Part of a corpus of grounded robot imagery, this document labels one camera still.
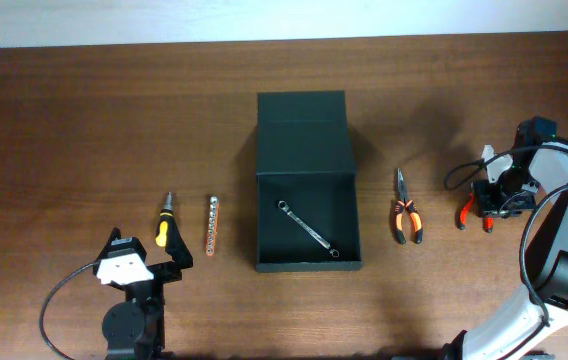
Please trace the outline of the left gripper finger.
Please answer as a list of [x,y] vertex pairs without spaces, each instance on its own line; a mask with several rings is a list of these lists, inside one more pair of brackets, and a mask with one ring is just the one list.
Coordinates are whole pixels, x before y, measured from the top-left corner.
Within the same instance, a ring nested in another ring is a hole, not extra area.
[[112,258],[118,255],[119,246],[114,245],[116,240],[121,239],[121,231],[119,228],[114,227],[110,233],[110,236],[104,245],[103,249],[100,251],[100,259]]
[[172,217],[165,219],[167,223],[165,251],[171,256],[172,260],[181,268],[193,267],[193,257],[184,240],[182,239],[177,223]]

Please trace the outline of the small red handled pliers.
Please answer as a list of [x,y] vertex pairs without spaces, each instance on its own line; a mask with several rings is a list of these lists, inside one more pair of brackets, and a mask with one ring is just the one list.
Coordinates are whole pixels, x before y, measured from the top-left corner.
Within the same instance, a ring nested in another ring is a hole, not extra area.
[[477,215],[482,218],[483,230],[486,233],[492,233],[494,220],[485,213],[480,203],[480,197],[476,195],[474,192],[469,193],[468,201],[462,206],[461,210],[457,215],[457,227],[460,230],[464,230],[466,228],[467,217],[471,213],[471,209],[474,206],[477,207],[476,211]]

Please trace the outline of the silver ring wrench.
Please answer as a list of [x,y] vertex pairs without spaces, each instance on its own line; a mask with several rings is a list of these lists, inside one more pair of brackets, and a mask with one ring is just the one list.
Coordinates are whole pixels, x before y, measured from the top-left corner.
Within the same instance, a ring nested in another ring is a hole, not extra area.
[[298,217],[289,207],[288,203],[284,200],[277,202],[277,207],[297,223],[304,231],[306,231],[317,243],[325,248],[333,258],[338,258],[340,252],[334,248],[327,240],[325,240],[319,233],[311,228],[306,222]]

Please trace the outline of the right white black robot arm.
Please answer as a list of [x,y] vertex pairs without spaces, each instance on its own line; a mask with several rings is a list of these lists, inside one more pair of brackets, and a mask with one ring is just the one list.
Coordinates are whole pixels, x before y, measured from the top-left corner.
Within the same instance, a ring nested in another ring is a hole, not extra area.
[[497,218],[528,213],[518,250],[520,285],[489,320],[461,331],[440,359],[522,359],[543,340],[568,327],[568,139],[556,122],[533,117],[517,127],[511,149],[485,146],[468,177],[469,200],[457,224],[477,209],[485,231]]

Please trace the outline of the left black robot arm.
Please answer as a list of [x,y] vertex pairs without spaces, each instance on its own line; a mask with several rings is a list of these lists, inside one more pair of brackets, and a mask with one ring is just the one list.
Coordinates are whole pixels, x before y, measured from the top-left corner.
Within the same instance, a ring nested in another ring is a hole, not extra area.
[[123,238],[118,228],[97,257],[93,273],[104,285],[120,290],[125,300],[112,306],[102,320],[108,359],[169,359],[165,349],[164,286],[182,279],[193,266],[175,220],[160,214],[156,243],[171,257],[147,265],[146,250],[136,237]]

